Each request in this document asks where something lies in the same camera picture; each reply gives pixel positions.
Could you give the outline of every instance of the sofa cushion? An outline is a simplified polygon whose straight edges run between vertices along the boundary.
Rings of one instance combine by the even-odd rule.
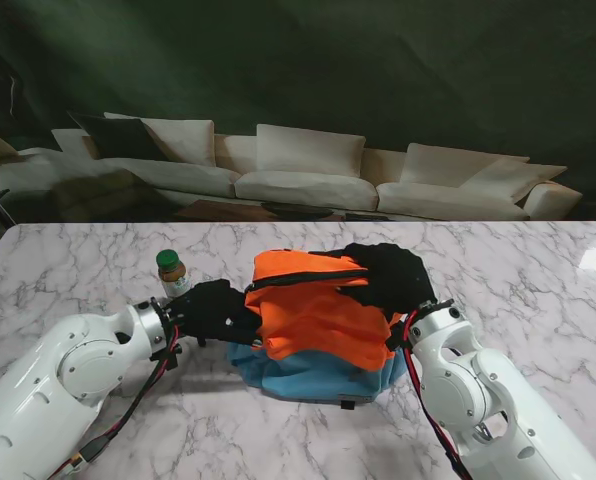
[[[501,158],[476,173],[460,188],[492,197],[510,198],[516,203],[536,185],[551,180],[565,170],[567,167],[523,164]]]
[[[536,185],[527,197],[523,210],[532,220],[562,220],[582,198],[582,193],[547,182]]]
[[[234,198],[234,182],[240,174],[218,167],[154,162],[133,158],[108,158],[100,162],[124,168],[149,185],[163,190]]]
[[[105,112],[107,118],[139,118]],[[214,122],[140,118],[149,135],[172,162],[215,167]]]
[[[44,162],[17,163],[0,166],[0,191],[9,189],[3,205],[13,196],[38,196],[51,192],[56,207],[63,209],[82,201],[131,188],[140,182],[126,169],[99,162],[62,162],[45,159]]]
[[[63,152],[79,158],[91,158],[93,160],[100,158],[100,153],[93,138],[82,128],[59,128],[52,130],[51,133]]]
[[[400,181],[459,187],[480,170],[501,158],[521,163],[529,161],[529,157],[512,157],[410,143]]]
[[[241,175],[256,171],[256,137],[215,135],[216,166]]]
[[[378,211],[436,220],[526,220],[527,213],[510,200],[468,190],[419,183],[379,185]]]
[[[365,137],[258,125],[258,170],[360,175]]]
[[[299,172],[252,172],[236,182],[236,196],[348,210],[375,210],[378,194],[360,178]]]
[[[360,178],[364,178],[375,186],[398,182],[406,158],[405,152],[365,148],[362,154]]]

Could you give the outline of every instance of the orange bag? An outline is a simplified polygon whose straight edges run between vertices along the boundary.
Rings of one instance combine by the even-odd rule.
[[[400,315],[388,323],[380,309],[338,293],[337,287],[367,285],[367,270],[331,253],[271,250],[256,256],[245,304],[262,318],[261,348],[274,360],[319,350],[379,370],[394,356],[385,341]]]

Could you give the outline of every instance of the black glove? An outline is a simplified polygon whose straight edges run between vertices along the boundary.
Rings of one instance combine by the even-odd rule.
[[[190,337],[246,345],[260,339],[256,330],[262,325],[261,318],[245,307],[245,294],[231,288],[229,280],[198,283],[172,300],[167,309],[181,332]]]
[[[393,243],[352,243],[342,253],[368,269],[369,285],[340,288],[340,293],[361,305],[390,313],[409,313],[426,301],[438,301],[422,259],[409,250]]]

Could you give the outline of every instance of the throw pillow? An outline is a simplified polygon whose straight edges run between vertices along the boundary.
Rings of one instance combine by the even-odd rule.
[[[499,159],[526,163],[529,157],[473,152],[458,148],[430,147],[410,143],[401,182],[459,187],[483,168]]]
[[[461,190],[505,198],[516,203],[539,183],[567,170],[556,165],[532,165],[500,159],[485,167],[460,186]]]
[[[215,167],[214,122],[211,120],[163,120],[105,112],[107,118],[138,118],[156,145],[172,162]]]
[[[365,137],[258,125],[258,170],[360,176]]]
[[[100,158],[168,161],[140,120],[112,120],[72,112],[69,115],[93,139]]]

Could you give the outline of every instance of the bag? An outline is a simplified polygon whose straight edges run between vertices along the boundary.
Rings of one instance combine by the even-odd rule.
[[[383,312],[338,293],[367,285],[366,269],[339,252],[263,252],[245,304],[260,315],[261,347],[229,346],[245,382],[286,399],[373,400],[405,371]]]

